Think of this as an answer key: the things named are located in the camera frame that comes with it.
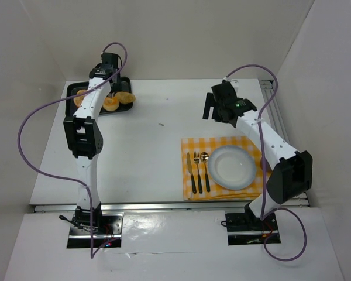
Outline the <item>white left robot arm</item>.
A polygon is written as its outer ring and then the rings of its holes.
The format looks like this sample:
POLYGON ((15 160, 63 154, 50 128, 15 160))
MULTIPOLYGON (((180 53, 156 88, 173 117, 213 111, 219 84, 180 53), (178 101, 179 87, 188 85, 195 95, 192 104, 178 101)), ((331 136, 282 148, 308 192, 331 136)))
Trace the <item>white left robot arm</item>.
POLYGON ((72 116, 63 125, 69 150, 75 157, 79 180, 77 208, 74 221, 78 225, 102 227, 101 201, 97 191, 97 160, 103 148, 103 137, 97 120, 106 96, 116 82, 111 76, 118 70, 119 56, 104 52, 89 74, 87 92, 72 116))

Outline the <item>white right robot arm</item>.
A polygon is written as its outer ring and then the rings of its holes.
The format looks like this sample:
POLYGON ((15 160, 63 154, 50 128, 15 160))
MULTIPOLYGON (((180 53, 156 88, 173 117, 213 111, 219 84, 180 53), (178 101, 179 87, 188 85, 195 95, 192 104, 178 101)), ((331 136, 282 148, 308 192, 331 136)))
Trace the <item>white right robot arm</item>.
POLYGON ((250 220, 264 219, 288 200, 312 186, 313 159, 288 144, 247 98, 237 96, 237 87, 228 81, 213 86, 206 96, 203 118, 229 123, 240 130, 260 150, 262 168, 271 169, 261 195, 245 206, 250 220))

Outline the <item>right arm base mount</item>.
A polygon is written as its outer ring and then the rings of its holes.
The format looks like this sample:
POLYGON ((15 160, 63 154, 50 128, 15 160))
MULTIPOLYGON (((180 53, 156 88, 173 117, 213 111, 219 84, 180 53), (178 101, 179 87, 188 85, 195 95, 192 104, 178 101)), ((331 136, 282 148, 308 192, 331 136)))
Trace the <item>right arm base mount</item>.
POLYGON ((221 226, 226 228, 228 245, 258 245, 267 239, 268 244, 280 244, 277 219, 274 214, 264 221, 248 220, 244 213, 226 213, 221 226))

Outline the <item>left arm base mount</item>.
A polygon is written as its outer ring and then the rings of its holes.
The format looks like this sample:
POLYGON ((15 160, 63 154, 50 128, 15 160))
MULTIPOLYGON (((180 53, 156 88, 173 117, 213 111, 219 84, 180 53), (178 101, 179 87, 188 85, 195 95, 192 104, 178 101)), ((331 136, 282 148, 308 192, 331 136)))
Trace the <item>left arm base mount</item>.
MULTIPOLYGON (((59 219, 71 224, 67 241, 68 249, 90 248, 91 228, 89 223, 77 224, 74 218, 69 220, 63 215, 59 215, 59 219)), ((122 225, 123 215, 103 216, 102 225, 92 227, 94 248, 120 248, 122 244, 122 225)))

